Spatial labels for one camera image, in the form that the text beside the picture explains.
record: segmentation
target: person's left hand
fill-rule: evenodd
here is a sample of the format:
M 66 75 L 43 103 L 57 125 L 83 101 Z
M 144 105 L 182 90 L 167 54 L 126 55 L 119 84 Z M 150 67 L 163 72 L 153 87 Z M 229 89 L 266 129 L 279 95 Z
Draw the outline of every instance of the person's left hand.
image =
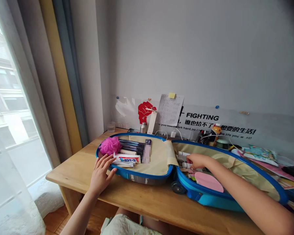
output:
M 109 185 L 117 168 L 113 168 L 109 175 L 107 170 L 110 164 L 115 160 L 113 155 L 104 155 L 102 158 L 97 158 L 94 166 L 94 171 L 91 176 L 90 186 L 88 192 L 93 196 L 99 196 L 101 192 Z

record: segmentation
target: white curtain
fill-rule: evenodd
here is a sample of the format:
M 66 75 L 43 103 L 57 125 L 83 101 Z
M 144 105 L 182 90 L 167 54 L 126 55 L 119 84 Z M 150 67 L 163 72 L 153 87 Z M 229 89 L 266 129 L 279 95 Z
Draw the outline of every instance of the white curtain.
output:
M 42 216 L 63 205 L 58 186 L 44 179 L 60 162 L 29 53 L 0 0 L 0 234 L 45 234 Z M 52 191 L 35 195 L 43 198 L 37 204 L 33 195 L 47 183 Z

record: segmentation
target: gray curtain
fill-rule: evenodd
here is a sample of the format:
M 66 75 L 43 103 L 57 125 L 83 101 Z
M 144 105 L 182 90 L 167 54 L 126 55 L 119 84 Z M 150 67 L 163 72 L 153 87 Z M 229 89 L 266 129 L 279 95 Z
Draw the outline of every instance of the gray curtain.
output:
M 69 0 L 52 0 L 82 146 L 89 143 Z
M 72 156 L 72 150 L 39 1 L 8 0 L 8 3 L 26 56 L 33 61 L 31 70 L 35 71 L 35 83 L 41 88 L 39 95 L 45 103 L 58 157 L 63 162 Z

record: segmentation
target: yellow curtain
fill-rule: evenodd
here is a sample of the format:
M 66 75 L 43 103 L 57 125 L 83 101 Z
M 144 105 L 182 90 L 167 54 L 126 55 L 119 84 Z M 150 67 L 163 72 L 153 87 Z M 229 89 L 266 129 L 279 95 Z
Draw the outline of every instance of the yellow curtain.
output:
M 39 3 L 45 23 L 53 65 L 55 67 L 71 149 L 72 153 L 75 154 L 82 149 L 82 143 L 78 131 L 70 84 L 66 72 L 53 4 L 52 0 L 39 0 Z

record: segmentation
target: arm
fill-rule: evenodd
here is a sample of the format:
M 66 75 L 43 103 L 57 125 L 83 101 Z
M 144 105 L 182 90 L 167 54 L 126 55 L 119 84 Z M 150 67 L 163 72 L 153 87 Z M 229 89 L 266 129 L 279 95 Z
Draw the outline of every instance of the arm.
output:
M 294 215 L 266 193 L 201 154 L 187 156 L 193 169 L 208 168 L 266 235 L 294 235 Z
M 89 190 L 83 197 L 81 203 L 76 208 L 60 235 L 85 234 L 91 212 L 96 204 L 98 196 L 108 186 L 117 171 L 117 169 L 114 168 L 108 176 L 106 174 L 108 167 L 114 160 L 115 158 L 113 158 L 113 155 L 108 156 L 107 154 L 101 159 L 96 159 Z

